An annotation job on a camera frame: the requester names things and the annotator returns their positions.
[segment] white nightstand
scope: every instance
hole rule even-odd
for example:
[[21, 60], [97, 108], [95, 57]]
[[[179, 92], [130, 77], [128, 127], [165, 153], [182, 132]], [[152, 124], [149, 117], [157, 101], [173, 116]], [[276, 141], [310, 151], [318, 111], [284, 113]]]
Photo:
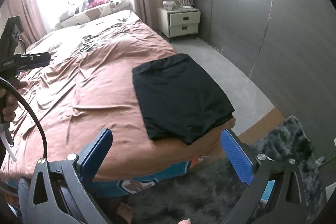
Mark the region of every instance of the white nightstand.
[[201, 16], [201, 12], [198, 9], [168, 11], [164, 8], [158, 8], [157, 12], [159, 15], [159, 29], [168, 38], [198, 33], [198, 23]]

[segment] floor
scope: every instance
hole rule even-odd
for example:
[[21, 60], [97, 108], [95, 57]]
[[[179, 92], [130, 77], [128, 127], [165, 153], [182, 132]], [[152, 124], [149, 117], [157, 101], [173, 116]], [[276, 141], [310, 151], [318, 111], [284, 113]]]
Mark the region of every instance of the floor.
[[235, 108], [236, 135], [251, 128], [274, 108], [243, 72], [200, 38], [177, 37], [171, 44], [178, 52], [190, 55], [224, 90]]

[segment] gray rug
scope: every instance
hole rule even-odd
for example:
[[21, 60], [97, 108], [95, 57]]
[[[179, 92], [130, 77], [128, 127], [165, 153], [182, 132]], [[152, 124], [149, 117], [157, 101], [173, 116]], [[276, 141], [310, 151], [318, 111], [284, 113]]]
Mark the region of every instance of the gray rug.
[[[253, 148], [274, 160], [293, 158], [301, 171], [311, 221], [324, 204], [319, 172], [312, 146], [299, 121], [289, 117], [283, 124], [258, 141]], [[192, 224], [219, 224], [235, 206], [246, 184], [241, 183], [227, 158], [205, 165], [197, 172], [160, 182], [130, 195], [132, 224], [173, 224], [190, 218]], [[263, 210], [260, 203], [254, 217]]]

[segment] wrinkled bedsheet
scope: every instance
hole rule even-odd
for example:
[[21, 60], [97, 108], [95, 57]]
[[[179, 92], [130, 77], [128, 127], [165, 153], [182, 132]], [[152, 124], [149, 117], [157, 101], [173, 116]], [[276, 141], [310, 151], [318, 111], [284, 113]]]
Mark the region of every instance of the wrinkled bedsheet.
[[[187, 146], [177, 139], [148, 139], [132, 84], [132, 68], [176, 51], [131, 11], [46, 35], [27, 53], [49, 51], [48, 67], [22, 72], [29, 82], [21, 94], [43, 126], [48, 160], [78, 153], [102, 128], [113, 132], [113, 145], [95, 181], [131, 179], [172, 164], [221, 150], [219, 137], [228, 123]], [[19, 106], [11, 124], [17, 162], [5, 157], [0, 178], [31, 178], [42, 157], [40, 133]]]

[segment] human hand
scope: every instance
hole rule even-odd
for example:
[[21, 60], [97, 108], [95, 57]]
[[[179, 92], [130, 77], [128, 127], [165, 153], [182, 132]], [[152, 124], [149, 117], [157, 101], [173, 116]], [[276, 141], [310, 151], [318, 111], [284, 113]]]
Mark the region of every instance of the human hand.
[[[25, 88], [28, 85], [26, 81], [20, 81], [17, 89]], [[0, 98], [6, 95], [7, 91], [0, 88]], [[18, 108], [19, 104], [17, 99], [13, 95], [9, 95], [6, 101], [6, 107], [2, 110], [4, 119], [6, 122], [12, 122], [15, 118], [15, 110]]]

